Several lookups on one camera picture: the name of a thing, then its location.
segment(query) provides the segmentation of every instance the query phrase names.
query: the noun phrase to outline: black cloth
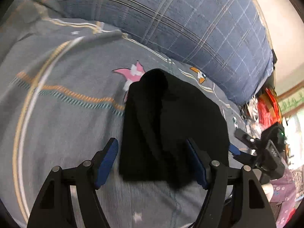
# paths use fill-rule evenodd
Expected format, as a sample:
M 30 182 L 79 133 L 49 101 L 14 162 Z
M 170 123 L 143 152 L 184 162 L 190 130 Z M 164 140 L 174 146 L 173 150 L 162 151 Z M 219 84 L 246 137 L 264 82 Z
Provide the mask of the black cloth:
M 167 181 L 174 189 L 193 180 L 185 140 L 193 138 L 226 166 L 229 137 L 217 104 L 197 87 L 154 69 L 130 85 L 119 173 L 127 181 Z

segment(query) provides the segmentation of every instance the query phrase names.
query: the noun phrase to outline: wall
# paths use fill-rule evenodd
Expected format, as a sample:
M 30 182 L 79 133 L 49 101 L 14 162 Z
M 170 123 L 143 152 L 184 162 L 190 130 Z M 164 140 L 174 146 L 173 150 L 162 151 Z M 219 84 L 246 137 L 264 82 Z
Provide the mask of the wall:
M 289 0 L 257 0 L 278 58 L 276 92 L 288 91 L 304 80 L 304 23 Z

